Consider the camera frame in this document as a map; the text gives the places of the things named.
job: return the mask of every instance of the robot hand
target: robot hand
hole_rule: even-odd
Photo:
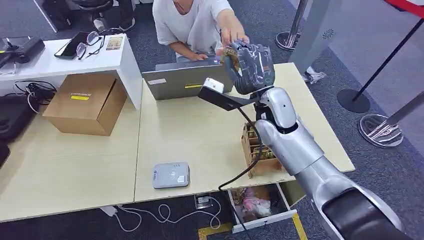
[[[226,46],[224,52],[225,69],[240,94],[250,94],[274,84],[276,74],[269,47],[237,40]],[[241,75],[232,56],[238,59]]]

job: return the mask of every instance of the laptop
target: laptop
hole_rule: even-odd
[[[206,78],[223,83],[224,93],[233,89],[233,82],[217,58],[158,64],[155,69],[141,75],[156,100],[197,96]]]

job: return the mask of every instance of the wooden organizer box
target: wooden organizer box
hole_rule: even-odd
[[[247,166],[250,166],[259,153],[259,141],[254,129],[249,123],[245,123],[243,127],[243,135],[241,136],[241,146],[243,147],[244,157]],[[280,161],[273,154],[271,149],[262,145],[262,154],[256,165],[247,173],[249,178],[254,176],[263,176],[270,172],[286,171]]]

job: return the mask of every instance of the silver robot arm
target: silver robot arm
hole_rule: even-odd
[[[254,103],[254,126],[262,143],[300,183],[329,235],[340,240],[410,239],[383,200],[350,180],[326,158],[297,116],[287,92],[273,86],[275,70],[269,47],[237,40],[226,50],[223,63],[228,76],[237,92],[250,94],[250,98],[224,94],[222,83],[211,78],[198,96],[227,111]],[[240,71],[232,57],[237,58]]]
[[[350,180],[325,157],[297,118],[284,89],[268,89],[259,102],[272,113],[271,120],[261,114],[256,121],[262,143],[302,186],[333,239],[370,239],[374,234],[380,238],[387,228],[391,229],[385,230],[388,237],[408,239],[400,219],[383,200]]]

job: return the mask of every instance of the yellow floor tape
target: yellow floor tape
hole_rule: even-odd
[[[298,213],[296,212],[291,218],[293,219],[294,227],[296,228],[297,234],[299,235],[299,239],[308,240]],[[207,240],[209,235],[231,231],[231,229],[233,229],[233,224],[230,222],[221,224],[221,227],[218,229],[212,229],[211,227],[201,228],[198,230],[199,240]]]
[[[230,222],[221,224],[218,229],[212,229],[211,227],[200,228],[198,230],[199,240],[207,240],[208,235],[231,231],[231,229],[233,229],[233,224],[231,224]]]
[[[308,240],[304,226],[302,225],[301,219],[299,218],[299,214],[296,212],[291,218],[293,219],[294,226],[296,227],[300,240]]]

